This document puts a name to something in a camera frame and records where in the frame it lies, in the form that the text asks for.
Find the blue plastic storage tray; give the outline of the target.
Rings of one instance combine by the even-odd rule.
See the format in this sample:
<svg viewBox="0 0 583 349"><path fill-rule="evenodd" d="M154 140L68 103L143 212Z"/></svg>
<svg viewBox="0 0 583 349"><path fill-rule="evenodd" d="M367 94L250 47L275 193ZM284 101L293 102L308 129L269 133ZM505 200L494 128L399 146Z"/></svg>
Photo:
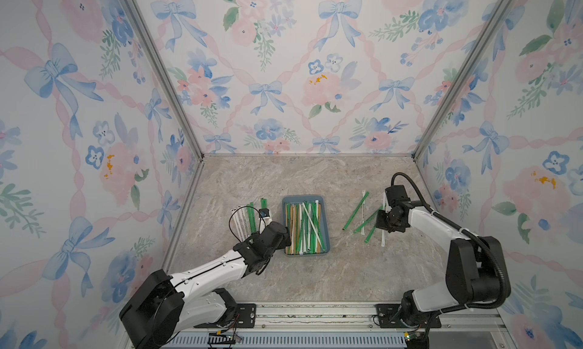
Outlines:
<svg viewBox="0 0 583 349"><path fill-rule="evenodd" d="M331 250L322 196L288 196L282 199L282 216L290 233L286 256L323 256Z"/></svg>

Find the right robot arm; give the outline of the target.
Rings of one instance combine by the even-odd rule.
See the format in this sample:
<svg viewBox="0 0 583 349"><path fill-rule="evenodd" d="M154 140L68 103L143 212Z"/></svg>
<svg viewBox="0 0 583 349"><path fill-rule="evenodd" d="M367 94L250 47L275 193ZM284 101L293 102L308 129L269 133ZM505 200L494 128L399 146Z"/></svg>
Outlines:
<svg viewBox="0 0 583 349"><path fill-rule="evenodd" d="M406 327L429 326L440 314L466 309L496 309L511 294L501 242L479 236L423 207L395 206L377 213L377 227L389 233L416 228L447 252L445 278L406 291L391 317Z"/></svg>

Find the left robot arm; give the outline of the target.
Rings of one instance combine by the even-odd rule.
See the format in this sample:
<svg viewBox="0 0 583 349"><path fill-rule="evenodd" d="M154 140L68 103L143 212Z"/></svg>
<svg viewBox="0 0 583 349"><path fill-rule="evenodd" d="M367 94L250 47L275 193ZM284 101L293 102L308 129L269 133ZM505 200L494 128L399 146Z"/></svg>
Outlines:
<svg viewBox="0 0 583 349"><path fill-rule="evenodd" d="M131 343L135 348L161 348L185 329L229 326L237 303L224 286L260 275L273 254L290 245L288 228L273 221L207 264L180 273L151 273L119 314Z"/></svg>

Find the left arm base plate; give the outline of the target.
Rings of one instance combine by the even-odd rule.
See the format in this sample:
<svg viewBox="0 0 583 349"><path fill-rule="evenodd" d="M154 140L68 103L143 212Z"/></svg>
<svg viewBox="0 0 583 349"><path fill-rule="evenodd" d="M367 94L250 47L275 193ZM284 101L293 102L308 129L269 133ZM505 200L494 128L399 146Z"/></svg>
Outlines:
<svg viewBox="0 0 583 349"><path fill-rule="evenodd" d="M226 312L215 322L201 323L195 329L253 329L256 322L257 305L255 303L237 303L228 307Z"/></svg>

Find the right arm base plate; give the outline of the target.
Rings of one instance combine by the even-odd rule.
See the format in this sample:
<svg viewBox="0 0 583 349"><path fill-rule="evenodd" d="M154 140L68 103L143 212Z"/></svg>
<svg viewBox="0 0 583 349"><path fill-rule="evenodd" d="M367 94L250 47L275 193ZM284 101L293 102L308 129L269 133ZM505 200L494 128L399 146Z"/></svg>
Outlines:
<svg viewBox="0 0 583 349"><path fill-rule="evenodd" d="M381 329L415 329L426 328L430 313L422 313L412 308L402 308L400 303L378 303L376 323Z"/></svg>

